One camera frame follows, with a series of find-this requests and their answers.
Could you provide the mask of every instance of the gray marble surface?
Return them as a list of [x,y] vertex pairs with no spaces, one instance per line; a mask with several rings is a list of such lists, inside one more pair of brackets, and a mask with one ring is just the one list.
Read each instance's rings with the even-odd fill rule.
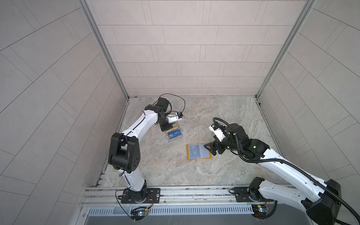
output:
[[[181,111],[184,102],[166,96],[172,109]],[[131,98],[120,132],[138,119],[148,104],[157,98]],[[249,184],[259,176],[274,183],[286,183],[274,172],[254,163],[246,163],[230,151],[212,159],[187,160],[187,144],[205,144],[214,140],[209,126],[213,117],[243,126],[249,138],[257,138],[276,150],[276,146],[254,97],[184,97],[186,107],[179,121],[183,137],[168,142],[159,125],[153,125],[140,142],[139,169],[148,186]],[[107,166],[102,186],[126,186],[119,172]]]

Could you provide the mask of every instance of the black mounting plate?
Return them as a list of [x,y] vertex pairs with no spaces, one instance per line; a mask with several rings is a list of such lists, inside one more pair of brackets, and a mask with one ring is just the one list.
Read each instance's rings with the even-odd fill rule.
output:
[[[124,189],[122,196],[119,196],[118,199],[121,199],[121,204],[137,204],[138,202],[134,201],[133,199],[129,199],[129,189]],[[154,199],[154,203],[159,203],[160,201],[160,188],[147,188],[146,194],[150,195]],[[144,204],[150,204],[149,198],[145,198],[145,201],[142,202]]]
[[[249,202],[249,201],[254,202],[253,200],[251,200],[249,198],[249,195],[247,194],[248,187],[234,187],[232,189],[234,189],[236,192],[236,194],[235,194],[236,202]],[[265,202],[265,201],[266,200],[261,196],[260,200],[257,202]]]

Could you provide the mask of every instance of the black cable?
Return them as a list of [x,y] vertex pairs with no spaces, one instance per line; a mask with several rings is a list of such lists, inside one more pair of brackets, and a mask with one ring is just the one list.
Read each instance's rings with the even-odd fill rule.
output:
[[185,110],[185,105],[186,105],[186,103],[185,103],[185,100],[184,100],[182,97],[180,97],[180,96],[178,96],[178,95],[174,95],[174,94],[165,93],[165,94],[160,95],[159,98],[160,98],[161,96],[163,96],[163,95],[173,95],[173,96],[176,96],[176,97],[181,98],[181,99],[184,101],[184,108],[183,108],[183,110],[182,110],[181,112],[183,112],[183,111]]
[[338,224],[341,224],[341,225],[351,225],[351,224],[342,222],[341,220],[338,220],[338,219],[335,219],[335,222],[337,222]]
[[241,155],[241,151],[243,151],[242,145],[239,144],[239,139],[238,139],[238,135],[236,135],[236,132],[234,131],[234,129],[230,126],[230,124],[228,124],[225,120],[214,117],[213,121],[220,121],[222,123],[224,123],[225,125],[227,125],[231,131],[234,134],[235,137],[235,142],[238,148],[238,154],[240,156],[240,158],[248,163],[262,163],[262,162],[280,162],[280,163],[284,163],[294,169],[296,169],[297,171],[299,171],[300,173],[302,173],[304,176],[306,176],[309,180],[311,180],[312,182],[314,182],[316,185],[318,185],[319,187],[321,187],[322,189],[324,189],[329,195],[331,195],[331,197],[334,200],[337,200],[338,202],[340,202],[341,204],[343,204],[357,219],[358,222],[360,222],[360,216],[359,214],[349,205],[347,204],[342,198],[340,198],[337,194],[335,194],[334,192],[332,192],[329,188],[325,187],[322,183],[320,183],[319,181],[317,181],[315,178],[313,178],[310,174],[308,174],[307,172],[305,172],[304,170],[302,170],[301,168],[299,168],[298,166],[292,164],[289,161],[283,160],[283,159],[277,159],[277,158],[271,158],[271,159],[258,159],[258,160],[248,160],[245,159],[245,157],[243,155]]
[[132,130],[135,130],[135,128],[137,128],[138,127],[138,125],[140,125],[143,121],[144,121],[144,119],[145,119],[145,112],[143,111],[143,113],[144,113],[144,118],[140,121],[140,123],[138,123]]
[[121,191],[121,190],[117,190],[117,191],[115,191],[115,198],[116,198],[116,201],[117,201],[117,203],[119,203],[119,206],[122,208],[122,210],[124,211],[124,213],[126,213],[126,215],[132,220],[132,218],[129,216],[129,214],[125,211],[125,209],[120,205],[120,201],[119,201],[119,199],[117,199],[117,196],[116,196],[116,193],[118,192],[118,191]]
[[273,209],[271,210],[271,212],[263,217],[255,217],[257,219],[267,219],[269,218],[270,216],[272,216],[274,213],[275,213],[275,210],[276,210],[276,207],[278,206],[278,201],[275,201],[275,204],[274,204],[274,207]]
[[122,174],[119,174],[119,177],[121,177],[124,173],[125,173],[125,171],[123,171]]
[[233,153],[234,155],[237,155],[238,156],[238,154],[236,154],[235,152],[233,152],[232,150],[230,150],[231,151],[231,153]]

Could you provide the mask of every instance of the tiled wall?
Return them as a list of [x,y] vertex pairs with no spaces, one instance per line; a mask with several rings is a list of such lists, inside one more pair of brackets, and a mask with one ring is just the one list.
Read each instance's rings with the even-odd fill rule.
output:
[[65,224],[124,102],[76,0],[1,0],[0,224]]
[[[260,96],[287,158],[339,182],[344,200],[357,212],[359,11],[358,0],[318,0]],[[355,222],[349,212],[339,216]]]
[[88,0],[130,96],[255,95],[305,1]]

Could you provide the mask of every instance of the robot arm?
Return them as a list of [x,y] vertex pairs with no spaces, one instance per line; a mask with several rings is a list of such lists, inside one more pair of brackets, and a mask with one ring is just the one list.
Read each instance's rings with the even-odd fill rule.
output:
[[244,129],[236,123],[228,124],[219,118],[214,118],[213,121],[214,124],[209,129],[214,132],[215,140],[204,145],[213,155],[216,152],[222,154],[227,149],[233,153],[236,151],[242,160],[260,163],[296,187],[283,187],[256,177],[246,193],[252,200],[257,201],[263,197],[280,201],[306,212],[319,225],[333,225],[337,222],[341,203],[346,203],[341,199],[341,188],[336,181],[324,181],[306,173],[264,142],[249,139]]
[[139,142],[150,127],[158,123],[161,131],[172,128],[172,122],[181,120],[182,113],[169,116],[166,112],[169,101],[159,98],[155,105],[145,107],[143,114],[121,134],[114,133],[111,137],[108,163],[124,175],[128,183],[130,196],[137,202],[146,197],[146,181],[138,168],[140,162]]

